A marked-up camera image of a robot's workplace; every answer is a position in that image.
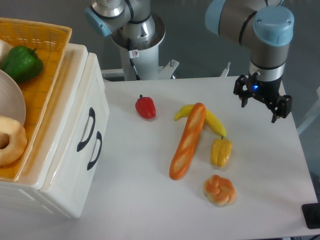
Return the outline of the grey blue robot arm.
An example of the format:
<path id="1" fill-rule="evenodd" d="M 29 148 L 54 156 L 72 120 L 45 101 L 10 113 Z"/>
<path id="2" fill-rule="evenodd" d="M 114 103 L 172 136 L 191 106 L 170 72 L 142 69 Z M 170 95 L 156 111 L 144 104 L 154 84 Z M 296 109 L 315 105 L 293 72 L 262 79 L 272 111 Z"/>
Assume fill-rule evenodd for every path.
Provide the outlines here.
<path id="1" fill-rule="evenodd" d="M 93 0 L 85 17 L 101 36 L 111 36 L 121 50 L 127 81 L 157 80 L 159 58 L 152 54 L 164 39 L 163 21 L 148 0 Z M 235 81 L 233 92 L 245 106 L 253 98 L 272 112 L 272 121 L 291 112 L 292 97 L 279 89 L 293 38 L 294 16 L 279 0 L 214 0 L 204 24 L 212 33 L 250 50 L 247 75 Z"/>

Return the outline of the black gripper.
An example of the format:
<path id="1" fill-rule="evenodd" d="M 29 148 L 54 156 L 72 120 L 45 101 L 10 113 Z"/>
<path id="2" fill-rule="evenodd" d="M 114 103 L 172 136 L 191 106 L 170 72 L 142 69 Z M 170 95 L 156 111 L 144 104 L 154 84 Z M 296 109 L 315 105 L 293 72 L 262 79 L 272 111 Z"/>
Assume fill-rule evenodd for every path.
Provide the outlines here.
<path id="1" fill-rule="evenodd" d="M 261 81 L 259 77 L 257 72 L 248 76 L 242 74 L 235 81 L 233 93 L 241 100 L 241 107 L 244 108 L 248 99 L 253 98 L 265 104 L 272 112 L 272 123 L 275 123 L 278 118 L 286 118 L 291 112 L 292 96 L 280 95 L 282 78 Z"/>

